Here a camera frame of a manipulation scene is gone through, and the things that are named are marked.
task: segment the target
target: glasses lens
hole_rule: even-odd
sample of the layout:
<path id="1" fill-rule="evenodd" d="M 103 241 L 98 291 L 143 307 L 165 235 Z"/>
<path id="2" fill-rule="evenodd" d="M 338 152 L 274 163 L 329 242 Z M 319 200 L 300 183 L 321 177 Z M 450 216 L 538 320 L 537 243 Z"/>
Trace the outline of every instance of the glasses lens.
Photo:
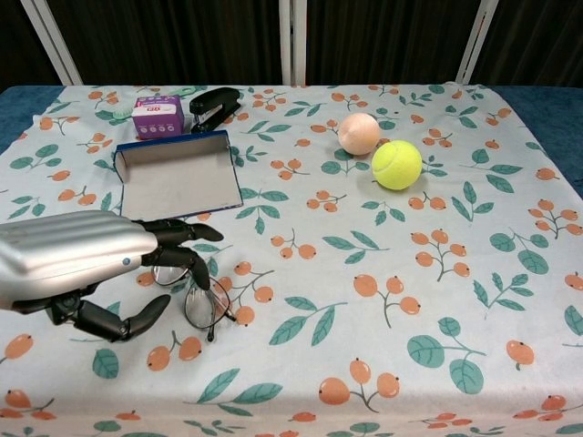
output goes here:
<path id="1" fill-rule="evenodd" d="M 188 269 L 182 267 L 154 266 L 152 268 L 152 275 L 159 285 L 170 285 L 184 278 L 184 275 L 186 275 L 188 271 Z"/>
<path id="2" fill-rule="evenodd" d="M 206 329 L 215 322 L 215 302 L 212 291 L 191 288 L 186 295 L 184 312 L 189 322 L 199 329 Z"/>

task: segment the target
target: silver robotic hand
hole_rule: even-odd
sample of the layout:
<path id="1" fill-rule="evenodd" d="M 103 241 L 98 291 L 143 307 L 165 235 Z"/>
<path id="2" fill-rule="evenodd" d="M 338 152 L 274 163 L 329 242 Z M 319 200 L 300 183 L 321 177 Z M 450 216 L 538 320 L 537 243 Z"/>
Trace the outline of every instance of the silver robotic hand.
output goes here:
<path id="1" fill-rule="evenodd" d="M 82 300 L 104 280 L 139 266 L 190 269 L 195 282 L 210 287 L 205 262 L 180 244 L 220 241 L 204 224 L 179 219 L 130 220 L 112 212 L 84 211 L 0 225 L 0 309 L 22 314 L 45 310 L 54 324 L 109 341 L 124 341 L 148 330 L 168 306 L 158 296 L 136 316 L 116 314 Z"/>

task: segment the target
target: yellow tennis ball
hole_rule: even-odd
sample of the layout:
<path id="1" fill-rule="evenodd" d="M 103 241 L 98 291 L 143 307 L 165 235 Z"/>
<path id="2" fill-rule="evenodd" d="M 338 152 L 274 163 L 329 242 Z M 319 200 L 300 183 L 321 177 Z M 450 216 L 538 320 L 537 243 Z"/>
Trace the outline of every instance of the yellow tennis ball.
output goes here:
<path id="1" fill-rule="evenodd" d="M 422 159 L 413 144 L 397 139 L 384 143 L 373 156 L 373 175 L 383 187 L 404 189 L 421 175 Z"/>

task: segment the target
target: tissue box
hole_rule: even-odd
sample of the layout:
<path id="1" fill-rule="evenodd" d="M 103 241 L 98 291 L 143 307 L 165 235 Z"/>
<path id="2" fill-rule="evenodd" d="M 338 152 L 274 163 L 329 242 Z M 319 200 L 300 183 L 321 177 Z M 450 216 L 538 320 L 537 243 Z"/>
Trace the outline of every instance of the tissue box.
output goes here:
<path id="1" fill-rule="evenodd" d="M 140 97 L 131 117 L 140 139 L 182 135 L 184 114 L 178 96 Z"/>
<path id="2" fill-rule="evenodd" d="M 121 215 L 129 219 L 180 218 L 243 204 L 224 130 L 120 144 L 114 162 L 123 182 Z"/>

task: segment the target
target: tablecloth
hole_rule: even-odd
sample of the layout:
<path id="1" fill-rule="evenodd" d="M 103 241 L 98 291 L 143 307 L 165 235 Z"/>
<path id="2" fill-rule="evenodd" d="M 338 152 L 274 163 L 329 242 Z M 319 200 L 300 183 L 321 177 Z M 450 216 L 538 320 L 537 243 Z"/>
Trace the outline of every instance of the tablecloth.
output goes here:
<path id="1" fill-rule="evenodd" d="M 3 311 L 5 435 L 549 435 L 583 432 L 581 200 L 483 86 L 237 86 L 244 206 L 189 221 L 229 291 L 217 339 L 182 315 L 187 283 L 142 268 L 89 297 L 154 328 L 107 343 Z M 137 97 L 212 86 L 68 86 L 0 157 L 3 221 L 119 211 L 112 163 Z M 407 190 L 338 144 L 351 113 L 414 143 Z"/>

